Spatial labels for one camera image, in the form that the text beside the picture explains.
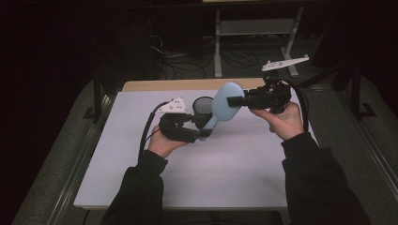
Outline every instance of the blue object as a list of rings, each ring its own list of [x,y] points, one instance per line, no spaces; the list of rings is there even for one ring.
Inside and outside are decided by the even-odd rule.
[[[230,107],[227,98],[238,96],[245,97],[243,89],[238,84],[234,82],[223,84],[211,102],[212,117],[203,129],[213,129],[219,121],[229,121],[234,118],[241,106]]]

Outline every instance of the hand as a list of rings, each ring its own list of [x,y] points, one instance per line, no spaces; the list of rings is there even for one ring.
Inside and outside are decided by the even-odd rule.
[[[188,144],[187,142],[179,142],[170,140],[159,131],[159,126],[152,129],[152,137],[149,141],[148,150],[158,154],[162,158],[168,157],[178,147]]]
[[[286,109],[280,114],[266,110],[251,110],[251,112],[269,123],[269,131],[276,133],[284,141],[304,132],[301,122],[299,105],[294,102],[286,104]]]

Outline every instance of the black jacket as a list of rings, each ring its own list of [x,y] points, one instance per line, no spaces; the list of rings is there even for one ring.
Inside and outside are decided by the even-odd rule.
[[[329,148],[320,149],[310,133],[282,143],[286,159],[286,198],[292,225],[371,224],[344,171]],[[145,151],[128,168],[102,224],[161,224],[167,160]]]

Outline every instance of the table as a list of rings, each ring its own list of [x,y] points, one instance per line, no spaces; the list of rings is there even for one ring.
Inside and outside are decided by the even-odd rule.
[[[146,119],[159,103],[183,97],[192,113],[190,103],[201,96],[214,97],[226,82],[240,83],[244,89],[264,85],[262,79],[127,82],[115,99],[74,205],[85,209],[110,205],[125,170],[137,162]],[[159,118],[155,116],[152,126]],[[167,158],[161,175],[163,208],[285,209],[280,142],[263,119],[242,108],[231,121],[220,122],[205,142],[178,148]]]
[[[307,6],[324,6],[327,4],[348,4],[351,0],[202,0],[202,1],[86,1],[82,10],[96,11],[132,11],[134,13],[165,11],[165,10],[215,10],[215,54],[214,71],[215,78],[222,77],[222,62],[220,56],[220,38],[224,36],[236,35],[288,35],[286,44],[281,47],[281,53],[284,60],[291,59],[291,49],[299,28],[301,15]],[[264,20],[221,20],[220,13],[224,9],[238,8],[275,8],[278,11],[280,7],[296,8],[295,15],[288,18],[274,18]],[[288,67],[289,73],[296,78],[299,73],[296,67]]]

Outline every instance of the white board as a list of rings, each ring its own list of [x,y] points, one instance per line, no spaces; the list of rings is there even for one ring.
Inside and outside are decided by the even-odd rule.
[[[191,104],[197,98],[214,97],[216,93],[118,93],[74,205],[92,209],[111,204],[125,170],[137,163],[145,123],[156,106],[182,97],[187,112],[193,114]],[[292,101],[298,102],[295,93]],[[152,127],[161,116],[157,113]],[[219,122],[205,142],[198,140],[180,147],[167,158],[168,165],[161,174],[164,209],[285,208],[281,142],[269,132],[265,120],[242,107],[232,120]]]

